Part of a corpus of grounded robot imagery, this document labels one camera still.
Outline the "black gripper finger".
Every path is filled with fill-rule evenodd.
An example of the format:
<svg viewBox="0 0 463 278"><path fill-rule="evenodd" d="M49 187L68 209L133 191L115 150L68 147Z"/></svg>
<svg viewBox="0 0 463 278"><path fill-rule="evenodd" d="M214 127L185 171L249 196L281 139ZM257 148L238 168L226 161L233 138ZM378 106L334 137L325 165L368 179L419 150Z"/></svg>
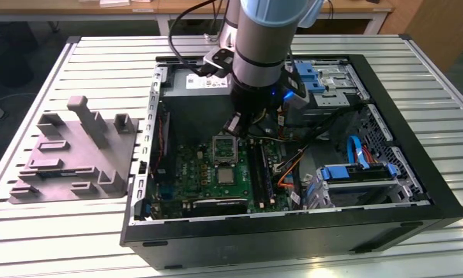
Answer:
<svg viewBox="0 0 463 278"><path fill-rule="evenodd" d="M240 136L241 113L236 112L224 125L224 132L232 136Z"/></svg>

